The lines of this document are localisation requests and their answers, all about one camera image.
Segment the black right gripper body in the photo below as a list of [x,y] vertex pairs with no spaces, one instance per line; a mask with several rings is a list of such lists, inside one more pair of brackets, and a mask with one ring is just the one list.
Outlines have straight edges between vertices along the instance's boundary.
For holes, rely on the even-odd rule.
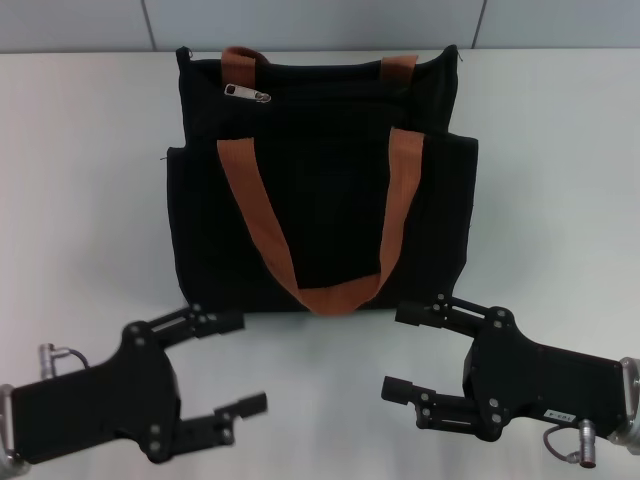
[[528,339],[508,310],[473,317],[463,390],[475,402],[474,435],[494,442],[515,418],[577,427],[594,423],[605,438],[626,419],[620,362]]

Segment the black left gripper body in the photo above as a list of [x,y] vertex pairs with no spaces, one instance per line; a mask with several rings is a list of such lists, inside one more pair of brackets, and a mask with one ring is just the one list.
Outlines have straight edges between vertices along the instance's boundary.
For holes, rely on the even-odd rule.
[[13,390],[14,446],[38,464],[118,439],[153,463],[172,457],[180,400],[174,371],[151,327],[135,322],[107,361]]

